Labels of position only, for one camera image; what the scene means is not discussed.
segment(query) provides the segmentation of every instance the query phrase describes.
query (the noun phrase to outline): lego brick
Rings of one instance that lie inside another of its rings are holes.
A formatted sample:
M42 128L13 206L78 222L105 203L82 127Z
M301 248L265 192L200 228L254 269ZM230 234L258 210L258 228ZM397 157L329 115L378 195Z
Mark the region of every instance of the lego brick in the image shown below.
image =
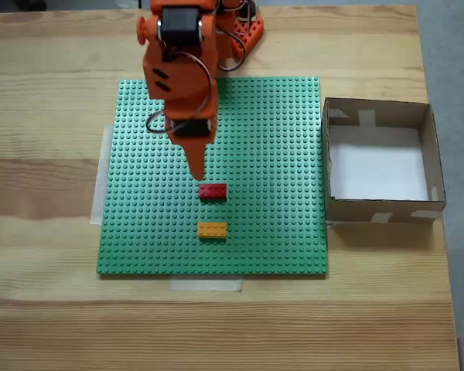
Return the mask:
M227 184L200 184L200 199L227 199Z
M227 223L199 222L199 238L227 238Z
M229 194L204 203L182 148L145 130L162 102L143 81L120 83L100 274L327 272L318 79L231 78L218 87L204 182L226 183ZM199 221L226 222L227 238L198 238Z

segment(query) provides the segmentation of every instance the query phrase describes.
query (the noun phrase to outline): wooden table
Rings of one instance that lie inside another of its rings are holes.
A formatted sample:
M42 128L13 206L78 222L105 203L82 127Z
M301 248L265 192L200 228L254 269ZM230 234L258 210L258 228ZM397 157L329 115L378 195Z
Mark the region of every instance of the wooden table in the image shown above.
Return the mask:
M262 12L237 74L427 101L414 6ZM142 13L0 15L0 369L457 369L441 221L330 229L325 280L185 292L97 277L101 135L118 81L143 77Z

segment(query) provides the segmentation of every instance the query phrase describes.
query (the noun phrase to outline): floor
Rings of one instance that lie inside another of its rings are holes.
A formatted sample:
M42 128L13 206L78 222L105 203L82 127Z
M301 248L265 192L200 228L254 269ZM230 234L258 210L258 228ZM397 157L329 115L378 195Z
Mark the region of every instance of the floor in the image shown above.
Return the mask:
M47 0L50 10L137 8L138 0ZM428 95L442 155L445 230L458 335L464 334L464 0L258 0L259 5L418 4ZM142 0L148 7L148 0ZM0 12L14 12L0 0Z

